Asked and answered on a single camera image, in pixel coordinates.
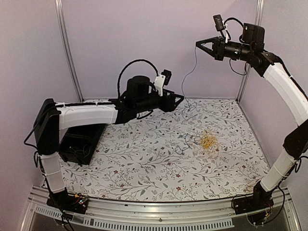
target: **black box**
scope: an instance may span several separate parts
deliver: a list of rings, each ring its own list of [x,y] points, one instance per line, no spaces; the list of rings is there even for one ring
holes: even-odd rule
[[[89,165],[106,124],[72,127],[65,133],[59,155],[65,161]]]

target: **blue wire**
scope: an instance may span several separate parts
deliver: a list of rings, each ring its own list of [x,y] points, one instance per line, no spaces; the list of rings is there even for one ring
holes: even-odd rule
[[[186,77],[189,76],[192,72],[194,72],[195,69],[196,69],[196,67],[197,67],[198,61],[197,61],[197,52],[196,52],[196,49],[197,49],[197,47],[194,48],[194,58],[195,58],[194,67],[193,67],[193,69],[192,69],[191,72],[189,72],[189,73],[187,73],[187,74],[185,75],[185,77],[184,77],[184,79],[183,79],[183,81],[182,81],[182,85],[181,85],[181,90],[182,90],[183,96],[184,96],[184,98],[185,98],[185,100],[186,100],[186,102],[187,102],[188,105],[189,105],[189,103],[188,103],[188,100],[187,100],[187,98],[186,98],[186,96],[185,96],[185,93],[184,93],[184,90],[183,90],[183,84],[184,84],[184,81],[185,81]]]
[[[185,100],[186,100],[186,102],[187,102],[187,105],[188,105],[188,112],[191,111],[191,106],[192,106],[192,104],[189,103],[189,101],[188,101],[188,99],[187,99],[187,97],[186,97],[186,95],[185,95],[185,93],[184,93],[183,85],[184,85],[184,81],[185,81],[186,77],[189,76],[191,73],[193,73],[193,72],[195,71],[196,67],[197,67],[198,60],[197,60],[197,52],[196,52],[196,49],[197,49],[197,47],[194,48],[194,57],[195,57],[195,64],[194,64],[194,67],[193,67],[193,69],[192,69],[191,72],[189,72],[189,73],[187,73],[187,74],[185,75],[185,77],[184,77],[184,79],[183,79],[183,81],[182,81],[182,84],[181,84],[181,90],[182,90],[183,96],[184,96],[184,98],[185,98]],[[190,120],[190,119],[193,118],[193,117],[195,117],[195,115],[193,115],[193,116],[189,117],[188,119],[186,119],[186,118],[184,117],[184,115],[183,115],[184,112],[185,112],[185,108],[183,109],[183,111],[182,111],[181,114],[182,114],[183,119],[186,120],[186,121],[187,121],[187,120]]]

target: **floral tablecloth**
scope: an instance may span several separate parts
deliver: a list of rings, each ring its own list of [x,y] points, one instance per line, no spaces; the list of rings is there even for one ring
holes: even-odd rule
[[[72,193],[155,202],[250,193],[269,170],[236,101],[208,99],[108,125],[89,166],[60,162]]]

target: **lavender wall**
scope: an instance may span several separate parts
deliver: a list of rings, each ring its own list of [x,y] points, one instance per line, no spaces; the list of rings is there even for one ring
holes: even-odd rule
[[[134,59],[148,59],[158,70],[171,70],[168,89],[180,93],[180,84],[194,65],[195,42],[220,35],[212,16],[237,17],[253,23],[256,0],[92,0],[64,1],[64,13],[74,63],[85,98],[116,96],[117,77]],[[229,23],[233,39],[242,29]],[[191,97],[236,98],[241,76],[230,71],[228,60],[217,62],[198,51],[199,65],[187,79]],[[234,69],[243,71],[237,62]],[[148,64],[134,64],[123,75],[154,80]]]
[[[268,0],[262,26],[265,27],[265,49],[280,56],[289,72],[308,92],[307,63],[308,2]],[[296,128],[293,116],[274,88],[252,71],[242,106],[272,165],[282,149],[285,136]],[[288,188],[303,230],[308,230],[308,163],[304,160],[298,174],[288,180]]]
[[[44,99],[77,97],[53,1],[2,0],[0,28],[0,230],[13,231],[32,185],[42,180],[23,139]]]

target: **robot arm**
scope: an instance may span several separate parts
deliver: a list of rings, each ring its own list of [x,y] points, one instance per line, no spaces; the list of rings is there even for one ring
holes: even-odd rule
[[[163,89],[170,77],[171,72],[167,70],[158,75],[154,83],[148,77],[135,76],[128,80],[127,90],[119,99],[104,103],[55,103],[53,99],[45,100],[32,131],[41,171],[50,191],[48,205],[77,213],[86,211],[86,204],[76,205],[76,198],[70,196],[65,188],[58,156],[59,131],[91,124],[127,123],[139,113],[151,113],[157,108],[172,112],[184,97]]]
[[[240,43],[228,41],[222,33],[225,23],[220,15],[215,15],[217,31],[222,37],[215,37],[196,42],[196,46],[215,60],[224,57],[243,60],[249,63],[261,77],[264,77],[280,94],[292,112],[298,128],[284,140],[283,149],[269,173],[254,187],[252,197],[235,199],[235,212],[245,213],[273,205],[272,191],[279,186],[294,169],[301,154],[308,148],[308,99],[304,91],[288,73],[281,58],[264,50],[264,28],[245,23]],[[205,44],[212,43],[212,49]]]

